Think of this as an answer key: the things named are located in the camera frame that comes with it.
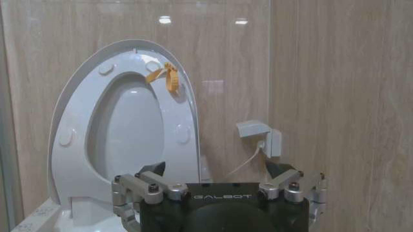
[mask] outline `bolt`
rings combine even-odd
[[[291,182],[288,185],[288,189],[292,191],[297,191],[299,190],[299,184],[296,182]]]
[[[114,176],[114,182],[118,183],[120,181],[120,175]]]
[[[181,187],[181,184],[176,184],[176,185],[172,186],[172,189],[174,189],[174,188],[178,189],[180,187]]]
[[[158,191],[158,186],[156,184],[149,184],[148,191],[149,193],[156,193]]]

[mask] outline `yellow tag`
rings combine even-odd
[[[170,63],[165,62],[161,69],[154,70],[146,75],[146,83],[150,83],[153,80],[156,80],[162,73],[166,73],[166,89],[170,93],[173,93],[176,92],[178,86],[178,78],[177,70]]]

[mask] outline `beige marble wall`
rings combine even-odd
[[[272,1],[281,161],[323,170],[321,231],[413,231],[413,1]]]
[[[2,0],[23,212],[46,198],[46,135],[76,67],[109,43],[148,39],[177,57],[193,86],[200,150],[220,178],[249,156],[235,123],[267,121],[268,0]],[[157,18],[169,15],[172,23]],[[247,18],[245,25],[235,25]],[[256,159],[232,177],[264,176]]]

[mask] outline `toilet bowl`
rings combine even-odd
[[[166,62],[177,70],[174,92],[162,76],[145,81]],[[124,40],[92,55],[63,87],[49,135],[49,199],[14,230],[122,232],[112,213],[110,180],[161,161],[166,179],[198,182],[192,89],[160,45]]]

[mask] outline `toilet lid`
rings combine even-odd
[[[160,76],[170,63],[176,92]],[[144,40],[116,42],[74,72],[54,108],[47,155],[51,199],[69,207],[73,197],[110,202],[114,175],[133,174],[165,161],[165,178],[198,182],[196,106],[186,74],[172,54]]]

